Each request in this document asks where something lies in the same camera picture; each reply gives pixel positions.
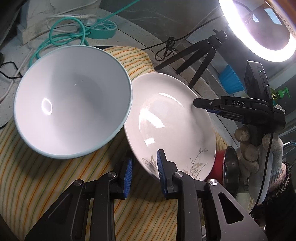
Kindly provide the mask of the right gloved hand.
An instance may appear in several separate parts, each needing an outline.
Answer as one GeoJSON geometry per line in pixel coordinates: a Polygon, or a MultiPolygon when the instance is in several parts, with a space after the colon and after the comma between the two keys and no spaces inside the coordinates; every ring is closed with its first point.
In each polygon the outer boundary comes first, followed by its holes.
{"type": "Polygon", "coordinates": [[[271,134],[267,134],[256,147],[251,144],[247,126],[238,128],[234,137],[240,142],[236,153],[242,178],[248,179],[250,196],[262,203],[267,195],[278,190],[286,179],[287,167],[282,162],[283,142],[277,134],[273,138],[270,138],[271,134]]]}

